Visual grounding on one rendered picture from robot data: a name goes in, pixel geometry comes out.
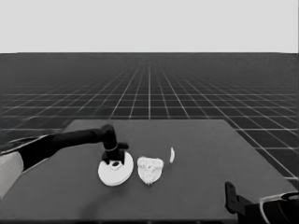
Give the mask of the large thick white disc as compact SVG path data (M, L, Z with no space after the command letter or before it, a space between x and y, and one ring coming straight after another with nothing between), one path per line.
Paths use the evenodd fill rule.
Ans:
M125 152L124 158L124 164L121 164L121 161L109 161L109 165L106 165L103 161L100 161L98 166L98 176L106 186L116 187L121 185L128 180L133 173L133 157L130 153Z

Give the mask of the white round carrier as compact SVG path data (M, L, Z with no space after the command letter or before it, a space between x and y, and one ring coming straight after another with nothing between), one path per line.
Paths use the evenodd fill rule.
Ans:
M149 159L149 165L152 164L152 160L153 160L154 158L148 158L148 159ZM163 172L163 169L162 169L162 170L157 169L157 170L155 170L155 172L154 172L153 174L147 174L147 173L146 173L146 168L141 168L141 167L139 167L139 166L137 165L137 173L138 173L140 179L141 179L144 183L145 183L145 179L146 179L146 176L147 176L147 175L154 175L154 176L155 176L155 181L154 181L154 182L156 182L156 181L161 177L162 172Z

